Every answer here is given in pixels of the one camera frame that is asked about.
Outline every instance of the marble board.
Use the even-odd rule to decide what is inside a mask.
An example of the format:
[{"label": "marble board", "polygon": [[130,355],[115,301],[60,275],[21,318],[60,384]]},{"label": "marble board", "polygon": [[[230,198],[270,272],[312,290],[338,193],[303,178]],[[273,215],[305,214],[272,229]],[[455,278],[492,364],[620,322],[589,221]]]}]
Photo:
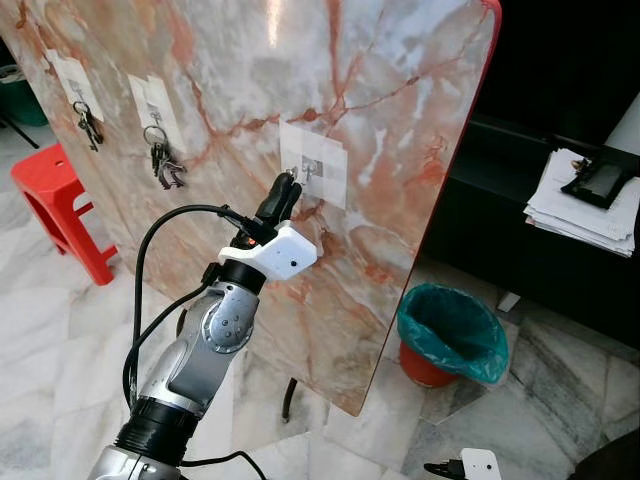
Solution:
[{"label": "marble board", "polygon": [[[166,211],[226,203],[248,215],[280,171],[302,166],[293,220],[320,258],[263,290],[249,348],[357,415],[486,68],[497,0],[0,8],[0,34],[129,268]],[[71,77],[100,110],[98,152],[77,128]],[[185,188],[152,174],[152,108]],[[151,245],[146,280],[181,296],[232,235],[207,214],[176,218]]]}]

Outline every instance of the marble floor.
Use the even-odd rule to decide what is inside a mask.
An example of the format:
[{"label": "marble floor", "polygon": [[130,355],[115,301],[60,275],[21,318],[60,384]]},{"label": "marble floor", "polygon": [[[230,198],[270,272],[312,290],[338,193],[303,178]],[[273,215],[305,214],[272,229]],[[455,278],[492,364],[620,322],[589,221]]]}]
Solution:
[{"label": "marble floor", "polygon": [[[27,128],[43,145],[45,128]],[[133,277],[114,260],[115,279],[93,285],[60,256],[9,177],[33,150],[0,130],[0,480],[86,478],[127,419],[120,390],[131,335]],[[108,242],[97,219],[90,230]],[[463,289],[494,308],[500,291],[424,259],[411,284]],[[168,304],[150,288],[149,321]],[[488,448],[505,480],[564,480],[573,466],[640,422],[639,354],[526,300],[499,314],[511,365],[498,386],[469,380],[435,390],[412,383],[398,362],[395,328],[365,407],[350,417],[299,386],[292,419],[279,419],[288,378],[251,352],[234,360],[190,442],[191,459],[246,449],[270,479],[428,479],[425,462]],[[175,318],[149,339],[142,377],[173,337]],[[242,460],[185,469],[191,480],[255,479]]]}]

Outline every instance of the red bucket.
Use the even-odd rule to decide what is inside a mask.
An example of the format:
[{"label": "red bucket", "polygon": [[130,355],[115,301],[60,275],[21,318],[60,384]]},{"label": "red bucket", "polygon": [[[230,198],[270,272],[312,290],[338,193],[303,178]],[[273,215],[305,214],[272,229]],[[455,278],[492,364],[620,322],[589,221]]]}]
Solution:
[{"label": "red bucket", "polygon": [[400,365],[411,380],[423,387],[444,387],[460,376],[436,367],[404,342],[400,342]]}]

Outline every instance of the white paper label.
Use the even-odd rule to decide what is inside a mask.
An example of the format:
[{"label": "white paper label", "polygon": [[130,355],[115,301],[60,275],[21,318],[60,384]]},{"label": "white paper label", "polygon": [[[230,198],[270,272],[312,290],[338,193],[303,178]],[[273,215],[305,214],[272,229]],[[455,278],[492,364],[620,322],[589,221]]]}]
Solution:
[{"label": "white paper label", "polygon": [[148,80],[143,80],[129,75],[129,83],[138,108],[140,125],[142,128],[158,125],[167,134],[172,148],[187,153],[164,82],[158,77],[148,76],[147,78]]},{"label": "white paper label", "polygon": [[93,93],[93,88],[91,88],[91,83],[89,83],[89,78],[82,68],[82,64],[75,58],[60,57],[56,50],[47,50],[47,59],[56,69],[69,103],[86,103],[91,109],[91,115],[104,122],[102,108]]},{"label": "white paper label", "polygon": [[303,191],[342,208],[347,203],[347,151],[331,138],[280,120],[282,169],[298,171]]}]

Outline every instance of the robotic arm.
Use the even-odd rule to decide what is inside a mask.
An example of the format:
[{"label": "robotic arm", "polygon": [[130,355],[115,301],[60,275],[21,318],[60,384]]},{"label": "robotic arm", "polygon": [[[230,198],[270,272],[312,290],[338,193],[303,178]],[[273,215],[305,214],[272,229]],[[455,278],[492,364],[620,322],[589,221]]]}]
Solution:
[{"label": "robotic arm", "polygon": [[251,337],[264,282],[287,280],[317,259],[315,246],[287,220],[302,190],[294,180],[293,173],[280,174],[254,219],[272,230],[267,238],[275,238],[259,244],[240,230],[220,251],[216,280],[187,311],[178,338],[161,355],[129,421],[103,450],[89,480],[181,478],[187,441]]}]

